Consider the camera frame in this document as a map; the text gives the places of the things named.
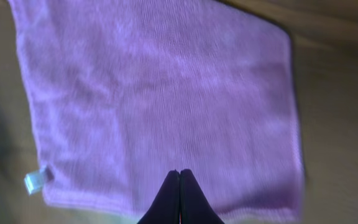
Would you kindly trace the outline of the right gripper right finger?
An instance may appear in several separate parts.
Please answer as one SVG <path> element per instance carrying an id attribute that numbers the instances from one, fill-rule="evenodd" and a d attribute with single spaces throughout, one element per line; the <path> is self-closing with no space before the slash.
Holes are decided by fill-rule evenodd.
<path id="1" fill-rule="evenodd" d="M 180 172 L 180 220 L 181 224 L 224 224 L 189 169 Z"/>

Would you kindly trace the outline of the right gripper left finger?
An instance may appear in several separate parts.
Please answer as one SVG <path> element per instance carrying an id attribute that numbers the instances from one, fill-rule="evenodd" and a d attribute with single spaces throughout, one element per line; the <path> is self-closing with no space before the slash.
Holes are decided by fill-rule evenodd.
<path id="1" fill-rule="evenodd" d="M 179 224 L 180 223 L 180 174 L 171 170 L 154 201 L 138 224 Z"/>

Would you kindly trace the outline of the purple microfiber cloth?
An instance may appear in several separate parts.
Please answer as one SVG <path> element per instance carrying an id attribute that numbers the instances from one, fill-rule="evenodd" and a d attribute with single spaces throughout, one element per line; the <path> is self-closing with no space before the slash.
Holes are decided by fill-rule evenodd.
<path id="1" fill-rule="evenodd" d="M 283 29 L 210 0 L 10 6 L 47 205 L 138 217 L 190 169 L 225 221 L 299 218 Z"/>

